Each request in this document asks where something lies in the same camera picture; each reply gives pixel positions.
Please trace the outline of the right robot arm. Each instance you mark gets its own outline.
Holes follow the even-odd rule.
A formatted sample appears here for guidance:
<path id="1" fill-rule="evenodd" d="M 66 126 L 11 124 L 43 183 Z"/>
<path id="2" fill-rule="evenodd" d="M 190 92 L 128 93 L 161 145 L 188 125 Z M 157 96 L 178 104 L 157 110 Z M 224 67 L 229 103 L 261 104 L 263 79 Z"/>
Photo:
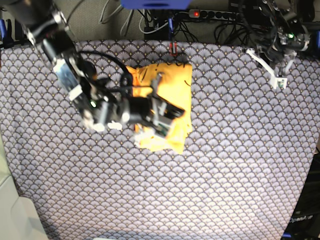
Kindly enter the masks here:
<path id="1" fill-rule="evenodd" d="M 118 88 L 107 88 L 108 78 L 95 79 L 94 65 L 77 51 L 67 19 L 51 0 L 3 0 L 0 5 L 23 26 L 31 44 L 44 52 L 87 128 L 103 132 L 141 124 L 165 136 L 184 114 L 158 95 L 162 72 L 151 81 L 146 97 L 133 96 L 133 76 L 122 63 Z"/>

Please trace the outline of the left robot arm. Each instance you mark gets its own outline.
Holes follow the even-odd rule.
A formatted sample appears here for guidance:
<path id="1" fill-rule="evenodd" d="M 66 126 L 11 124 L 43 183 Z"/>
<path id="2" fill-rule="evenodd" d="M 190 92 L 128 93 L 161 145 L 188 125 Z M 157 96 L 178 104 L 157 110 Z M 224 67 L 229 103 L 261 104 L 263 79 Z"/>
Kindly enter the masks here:
<path id="1" fill-rule="evenodd" d="M 311 33 L 300 22 L 295 11 L 281 9 L 274 0 L 257 0 L 260 14 L 268 21 L 262 30 L 256 30 L 248 19 L 250 4 L 238 2 L 238 15 L 250 34 L 255 36 L 254 48 L 244 52 L 270 74 L 270 83 L 282 88 L 295 58 L 306 52 L 311 43 Z"/>

